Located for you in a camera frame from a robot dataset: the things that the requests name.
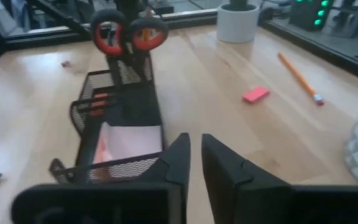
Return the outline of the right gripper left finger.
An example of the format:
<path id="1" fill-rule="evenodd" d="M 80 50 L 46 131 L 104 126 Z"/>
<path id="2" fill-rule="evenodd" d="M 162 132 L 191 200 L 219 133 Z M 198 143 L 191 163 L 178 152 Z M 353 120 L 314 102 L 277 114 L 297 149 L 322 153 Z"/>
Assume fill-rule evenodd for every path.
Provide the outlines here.
<path id="1" fill-rule="evenodd" d="M 191 144 L 181 133 L 168 149 L 90 166 L 64 168 L 56 184 L 19 193 L 13 224 L 186 224 Z"/>

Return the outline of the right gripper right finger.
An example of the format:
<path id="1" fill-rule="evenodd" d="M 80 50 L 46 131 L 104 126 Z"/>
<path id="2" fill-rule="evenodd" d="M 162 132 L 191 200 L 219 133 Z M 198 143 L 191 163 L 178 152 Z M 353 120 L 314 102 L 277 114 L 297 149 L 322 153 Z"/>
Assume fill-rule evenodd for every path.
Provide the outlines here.
<path id="1" fill-rule="evenodd" d="M 202 135 L 215 224 L 358 224 L 358 186 L 292 185 Z"/>

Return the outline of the pink sticky note pad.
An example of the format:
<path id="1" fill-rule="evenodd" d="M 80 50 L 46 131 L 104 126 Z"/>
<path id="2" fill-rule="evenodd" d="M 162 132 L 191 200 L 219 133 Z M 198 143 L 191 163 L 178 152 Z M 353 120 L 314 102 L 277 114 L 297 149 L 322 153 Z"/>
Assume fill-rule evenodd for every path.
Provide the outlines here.
<path id="1" fill-rule="evenodd" d="M 161 126 L 101 125 L 93 163 L 143 156 L 163 151 Z"/>

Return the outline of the orange eraser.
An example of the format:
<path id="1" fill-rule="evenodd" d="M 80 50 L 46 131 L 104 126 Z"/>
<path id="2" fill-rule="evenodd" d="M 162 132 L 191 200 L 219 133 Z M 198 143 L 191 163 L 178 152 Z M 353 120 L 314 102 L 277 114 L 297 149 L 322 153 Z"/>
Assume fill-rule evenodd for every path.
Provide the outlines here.
<path id="1" fill-rule="evenodd" d="M 93 97 L 94 98 L 103 98 L 103 97 L 107 97 L 107 96 L 108 96 L 107 93 L 98 93 L 98 94 L 95 94 Z M 104 114 L 104 110 L 101 108 L 101 106 L 104 106 L 105 104 L 106 104 L 105 100 L 92 102 L 91 103 L 92 110 L 88 114 L 93 117 L 102 116 Z"/>

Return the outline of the pink eraser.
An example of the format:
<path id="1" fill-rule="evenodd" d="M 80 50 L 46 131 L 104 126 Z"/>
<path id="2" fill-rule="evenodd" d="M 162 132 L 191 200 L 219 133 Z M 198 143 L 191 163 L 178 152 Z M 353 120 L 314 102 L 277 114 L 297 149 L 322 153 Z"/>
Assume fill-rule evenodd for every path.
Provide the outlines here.
<path id="1" fill-rule="evenodd" d="M 270 91 L 268 89 L 262 86 L 258 86 L 257 88 L 254 88 L 253 90 L 244 93 L 242 95 L 242 99 L 248 103 L 256 103 L 269 94 Z"/>

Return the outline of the red and black scissors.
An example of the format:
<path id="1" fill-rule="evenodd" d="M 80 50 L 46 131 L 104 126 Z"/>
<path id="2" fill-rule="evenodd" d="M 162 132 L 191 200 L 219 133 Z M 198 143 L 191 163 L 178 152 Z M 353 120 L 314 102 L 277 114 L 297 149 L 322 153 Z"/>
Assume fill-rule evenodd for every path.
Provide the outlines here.
<path id="1" fill-rule="evenodd" d="M 117 24 L 116 45 L 108 45 L 101 37 L 101 24 L 112 22 Z M 149 41 L 144 41 L 142 31 L 150 29 Z M 90 34 L 95 46 L 105 55 L 127 58 L 130 56 L 128 44 L 131 44 L 133 54 L 148 53 L 162 45 L 169 33 L 169 28 L 163 20 L 156 17 L 140 17 L 132 22 L 116 9 L 102 9 L 92 15 Z"/>

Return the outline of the black mesh desk organizer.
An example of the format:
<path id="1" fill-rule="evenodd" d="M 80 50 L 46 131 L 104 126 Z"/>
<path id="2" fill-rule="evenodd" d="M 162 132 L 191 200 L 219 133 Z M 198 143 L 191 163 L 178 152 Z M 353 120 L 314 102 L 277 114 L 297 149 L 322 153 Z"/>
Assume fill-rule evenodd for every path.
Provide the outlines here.
<path id="1" fill-rule="evenodd" d="M 122 182 L 134 180 L 144 173 L 158 158 L 158 153 L 93 163 L 101 125 L 162 126 L 162 117 L 154 82 L 152 59 L 145 56 L 144 72 L 147 82 L 139 80 L 136 72 L 123 62 L 108 58 L 109 68 L 86 75 L 79 98 L 69 107 L 71 123 L 80 137 L 75 165 L 66 168 L 60 159 L 49 166 L 51 176 L 59 184 Z M 107 97 L 94 98 L 98 93 Z M 93 117 L 91 103 L 105 100 L 102 116 Z"/>

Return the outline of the teal plant in white pot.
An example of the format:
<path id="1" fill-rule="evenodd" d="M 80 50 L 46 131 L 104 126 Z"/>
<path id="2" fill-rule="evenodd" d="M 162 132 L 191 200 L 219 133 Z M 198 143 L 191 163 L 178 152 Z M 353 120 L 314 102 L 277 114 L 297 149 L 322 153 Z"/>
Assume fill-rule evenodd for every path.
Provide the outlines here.
<path id="1" fill-rule="evenodd" d="M 245 43 L 255 37 L 260 7 L 248 0 L 229 0 L 217 8 L 217 39 Z"/>

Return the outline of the black device with green lights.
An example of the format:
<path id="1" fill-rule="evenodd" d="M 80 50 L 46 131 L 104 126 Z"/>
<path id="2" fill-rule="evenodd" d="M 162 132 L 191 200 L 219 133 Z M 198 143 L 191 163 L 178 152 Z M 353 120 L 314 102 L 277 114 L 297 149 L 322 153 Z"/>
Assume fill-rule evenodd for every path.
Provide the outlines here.
<path id="1" fill-rule="evenodd" d="M 325 26 L 333 0 L 292 0 L 289 24 L 306 31 Z"/>

